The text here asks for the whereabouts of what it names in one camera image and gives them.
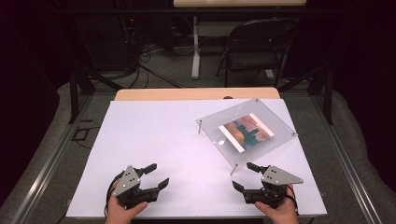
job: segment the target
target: photograph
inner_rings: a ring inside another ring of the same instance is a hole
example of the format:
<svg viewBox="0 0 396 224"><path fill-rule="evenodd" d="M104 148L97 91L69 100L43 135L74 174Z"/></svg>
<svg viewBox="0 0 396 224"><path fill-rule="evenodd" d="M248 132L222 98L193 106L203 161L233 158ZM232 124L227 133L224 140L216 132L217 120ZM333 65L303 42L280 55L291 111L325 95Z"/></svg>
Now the photograph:
<svg viewBox="0 0 396 224"><path fill-rule="evenodd" d="M275 135L253 113L219 128L239 152L248 150Z"/></svg>

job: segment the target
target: human hand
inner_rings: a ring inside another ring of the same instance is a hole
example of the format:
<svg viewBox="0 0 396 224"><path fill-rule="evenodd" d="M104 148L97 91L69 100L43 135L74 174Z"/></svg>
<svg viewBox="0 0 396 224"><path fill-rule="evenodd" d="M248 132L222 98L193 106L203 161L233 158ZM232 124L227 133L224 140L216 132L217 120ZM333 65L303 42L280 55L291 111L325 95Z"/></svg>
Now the human hand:
<svg viewBox="0 0 396 224"><path fill-rule="evenodd" d="M117 187L120 180L117 180L113 185L113 189ZM140 203L137 206L126 210L121 201L111 196L107 202L107 217L106 224L130 224L132 219L141 213L149 204L146 202Z"/></svg>
<svg viewBox="0 0 396 224"><path fill-rule="evenodd" d="M287 188L286 193L293 197L292 185L289 185L290 188ZM298 224L298 218L296 213L296 208L294 202L285 197L284 202L277 208L274 209L268 206L265 203L256 202L254 203L256 207L262 211L265 215L271 218L274 224Z"/></svg>

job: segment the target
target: table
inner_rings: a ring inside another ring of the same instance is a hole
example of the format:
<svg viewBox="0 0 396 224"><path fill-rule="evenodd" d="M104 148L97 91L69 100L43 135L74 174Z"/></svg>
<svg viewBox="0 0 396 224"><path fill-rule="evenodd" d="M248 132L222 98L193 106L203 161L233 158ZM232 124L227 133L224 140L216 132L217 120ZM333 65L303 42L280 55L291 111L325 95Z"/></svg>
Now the table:
<svg viewBox="0 0 396 224"><path fill-rule="evenodd" d="M241 99L221 100L225 96ZM144 168L157 163L156 171L142 176L141 188L156 187L167 177L169 185L138 218L263 217L232 186L234 180L247 189L258 189L261 176L246 167L230 175L232 167L207 136L198 133L195 122L251 98L261 98L294 129L274 88L119 91L107 110L67 216L103 218L106 190L114 176L129 164ZM327 213L298 138L254 162L276 165L304 180L294 187L302 216Z"/></svg>
<svg viewBox="0 0 396 224"><path fill-rule="evenodd" d="M306 0L175 0L174 7L301 7L305 6L305 3ZM193 18L194 55L191 78L199 78L200 50L198 36L228 36L239 23L222 21L199 24L197 17Z"/></svg>

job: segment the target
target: clear acrylic frame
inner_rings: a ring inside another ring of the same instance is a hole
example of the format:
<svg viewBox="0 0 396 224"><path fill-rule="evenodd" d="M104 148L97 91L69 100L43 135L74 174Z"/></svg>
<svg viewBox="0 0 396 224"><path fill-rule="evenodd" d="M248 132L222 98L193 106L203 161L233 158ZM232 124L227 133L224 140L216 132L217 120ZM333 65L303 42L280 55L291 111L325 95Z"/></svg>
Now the clear acrylic frame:
<svg viewBox="0 0 396 224"><path fill-rule="evenodd" d="M275 135L248 150L239 152L220 130L219 126L240 119L250 113L253 113ZM254 162L268 152L298 136L297 132L280 119L260 99L248 100L242 104L197 119L196 122L199 125L199 132L203 130L206 133L216 148L233 167L233 170L241 169L247 162Z"/></svg>

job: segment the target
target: chair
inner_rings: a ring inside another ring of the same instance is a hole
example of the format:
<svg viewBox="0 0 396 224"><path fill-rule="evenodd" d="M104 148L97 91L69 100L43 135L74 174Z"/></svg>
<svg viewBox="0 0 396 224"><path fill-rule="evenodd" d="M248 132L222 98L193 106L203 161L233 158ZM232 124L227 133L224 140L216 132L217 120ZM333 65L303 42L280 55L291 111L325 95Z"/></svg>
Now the chair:
<svg viewBox="0 0 396 224"><path fill-rule="evenodd" d="M229 72L276 69L276 87L296 30L297 20L290 18L247 21L236 26L228 37L216 76L224 68L224 61L224 87Z"/></svg>

